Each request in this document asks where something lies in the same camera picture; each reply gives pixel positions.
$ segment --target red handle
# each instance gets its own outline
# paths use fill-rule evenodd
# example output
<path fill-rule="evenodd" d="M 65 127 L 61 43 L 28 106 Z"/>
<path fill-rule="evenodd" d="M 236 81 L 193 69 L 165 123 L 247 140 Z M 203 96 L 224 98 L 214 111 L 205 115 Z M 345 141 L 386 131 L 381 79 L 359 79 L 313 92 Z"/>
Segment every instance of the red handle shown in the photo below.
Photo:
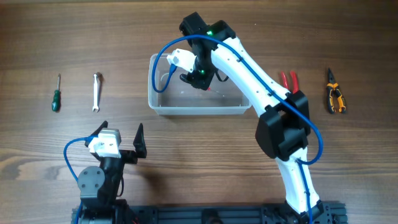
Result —
<path fill-rule="evenodd" d="M 285 87 L 286 89 L 289 89 L 289 85 L 287 84 L 287 79 L 286 79 L 285 73 L 284 73 L 284 72 L 280 72 L 280 75 L 281 75 L 281 77 L 282 77 L 282 81 L 283 81 L 283 83 L 284 83 L 284 87 Z"/>
<path fill-rule="evenodd" d="M 293 94 L 299 91 L 299 81 L 297 81 L 297 75 L 294 71 L 290 72 L 290 76 L 293 81 Z"/>

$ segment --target wooden table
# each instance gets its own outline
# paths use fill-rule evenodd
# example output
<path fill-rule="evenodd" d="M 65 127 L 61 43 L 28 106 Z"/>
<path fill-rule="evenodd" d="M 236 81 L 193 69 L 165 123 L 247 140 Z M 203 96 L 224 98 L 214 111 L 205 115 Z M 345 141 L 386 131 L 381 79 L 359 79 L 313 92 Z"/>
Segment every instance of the wooden table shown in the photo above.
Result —
<path fill-rule="evenodd" d="M 63 160 L 71 139 L 104 120 L 132 149 L 144 123 L 148 158 L 126 166 L 130 205 L 283 202 L 275 161 L 257 145 L 257 117 L 158 116 L 147 101 L 149 58 L 180 37 L 193 11 L 225 20 L 275 80 L 298 73 L 325 152 L 311 166 L 322 200 L 346 203 L 349 223 L 398 219 L 398 10 L 392 1 L 151 1 L 0 6 L 0 223 L 68 223 L 80 191 Z M 178 45 L 189 49 L 186 43 Z M 331 67 L 347 114 L 326 110 Z M 93 76 L 104 74 L 99 113 Z M 50 109 L 58 73 L 62 107 Z M 308 138 L 309 157 L 317 151 Z M 83 144 L 76 173 L 98 162 Z"/>

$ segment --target black cable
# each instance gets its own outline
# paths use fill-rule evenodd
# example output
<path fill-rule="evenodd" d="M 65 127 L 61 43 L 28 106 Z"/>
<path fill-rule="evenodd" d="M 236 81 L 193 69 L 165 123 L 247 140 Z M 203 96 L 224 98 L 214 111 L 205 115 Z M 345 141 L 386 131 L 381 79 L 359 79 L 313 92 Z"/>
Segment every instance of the black cable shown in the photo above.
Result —
<path fill-rule="evenodd" d="M 218 81 L 220 81 L 220 82 L 225 82 L 226 80 L 229 79 L 229 77 L 227 76 L 224 80 L 222 80 L 220 75 L 218 74 L 218 70 L 216 70 L 216 76 L 217 76 Z"/>
<path fill-rule="evenodd" d="M 122 176 L 121 182 L 122 182 L 122 191 L 120 191 L 120 194 L 118 195 L 118 197 L 122 196 L 123 191 L 124 191 L 124 178 L 123 178 L 123 176 Z"/>

